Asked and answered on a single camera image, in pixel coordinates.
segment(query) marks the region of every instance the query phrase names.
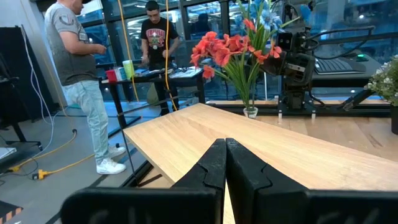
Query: wall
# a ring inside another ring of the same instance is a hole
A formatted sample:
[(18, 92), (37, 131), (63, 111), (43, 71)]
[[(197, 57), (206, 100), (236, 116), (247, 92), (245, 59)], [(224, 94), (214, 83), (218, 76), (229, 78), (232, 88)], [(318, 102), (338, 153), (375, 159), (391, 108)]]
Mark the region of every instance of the wall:
[(39, 12), (36, 3), (29, 0), (1, 0), (0, 12), (0, 27), (24, 27), (53, 101), (61, 102), (66, 106), (69, 102), (65, 98), (55, 71), (49, 44), (44, 34), (44, 17)]

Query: white sneaker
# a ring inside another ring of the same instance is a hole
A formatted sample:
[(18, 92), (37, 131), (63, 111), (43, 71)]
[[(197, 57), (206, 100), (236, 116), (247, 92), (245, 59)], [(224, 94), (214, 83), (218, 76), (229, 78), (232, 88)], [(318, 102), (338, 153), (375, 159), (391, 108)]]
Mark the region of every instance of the white sneaker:
[(125, 147), (110, 146), (110, 147), (108, 147), (108, 151), (109, 151), (109, 158), (113, 158), (113, 157), (116, 157), (116, 156), (120, 156), (121, 154), (126, 152), (126, 148)]
[(97, 165), (97, 173), (99, 174), (118, 174), (126, 169), (124, 164), (118, 164), (112, 159), (103, 159), (100, 165)]

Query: table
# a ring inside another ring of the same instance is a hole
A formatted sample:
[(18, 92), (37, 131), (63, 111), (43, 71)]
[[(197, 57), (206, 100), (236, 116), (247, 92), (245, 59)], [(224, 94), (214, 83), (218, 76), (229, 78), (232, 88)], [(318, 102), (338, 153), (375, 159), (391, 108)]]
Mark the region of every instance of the table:
[[(124, 130), (171, 183), (217, 138), (235, 138), (309, 189), (398, 190), (398, 163), (271, 124), (197, 104)], [(234, 223), (228, 188), (224, 223)]]
[[(199, 102), (204, 103), (205, 102), (205, 88), (204, 88), (204, 83), (202, 79), (202, 74), (203, 74), (203, 69), (192, 69), (189, 68), (186, 72), (175, 72), (169, 75), (169, 82), (184, 82), (184, 81), (189, 81), (189, 80), (196, 80), (196, 85), (198, 90), (200, 91), (199, 93)], [(165, 82), (165, 77), (134, 77), (134, 83), (145, 83), (145, 82)], [(123, 113), (122, 105), (120, 102), (120, 97), (118, 93), (118, 85), (122, 85), (125, 83), (132, 83), (132, 80), (121, 80), (117, 82), (109, 82), (109, 80), (102, 80), (101, 84), (103, 85), (109, 85), (109, 91), (111, 92), (114, 105), (116, 107), (116, 111), (118, 114)], [(136, 121), (136, 119), (133, 120), (133, 122), (129, 122), (129, 124), (126, 122), (126, 119), (124, 115), (118, 116), (119, 124), (121, 127), (127, 127), (130, 123), (133, 123)]]

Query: hair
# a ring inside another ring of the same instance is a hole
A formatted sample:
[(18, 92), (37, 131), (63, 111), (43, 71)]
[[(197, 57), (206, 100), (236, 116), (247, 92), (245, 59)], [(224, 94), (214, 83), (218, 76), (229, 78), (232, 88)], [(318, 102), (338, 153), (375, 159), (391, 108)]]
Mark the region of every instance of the hair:
[(150, 0), (147, 2), (147, 4), (145, 5), (145, 8), (148, 11), (153, 11), (153, 10), (159, 10), (159, 5), (157, 4), (157, 2)]

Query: table leg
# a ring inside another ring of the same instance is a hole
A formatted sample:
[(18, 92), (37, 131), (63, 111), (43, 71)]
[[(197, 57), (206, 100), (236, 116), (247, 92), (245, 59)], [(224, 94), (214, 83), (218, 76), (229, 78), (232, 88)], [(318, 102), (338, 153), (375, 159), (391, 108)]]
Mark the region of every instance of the table leg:
[(197, 88), (200, 91), (199, 92), (199, 103), (206, 103), (205, 102), (205, 84), (203, 82), (203, 78), (201, 77), (201, 75), (199, 75), (197, 78)]
[[(120, 103), (119, 93), (118, 93), (118, 86), (109, 84), (109, 91), (112, 94), (112, 98), (114, 101), (114, 105), (116, 107), (116, 111), (119, 113), (123, 113), (122, 104)], [(118, 116), (119, 124), (122, 128), (127, 127), (126, 119), (124, 115)]]

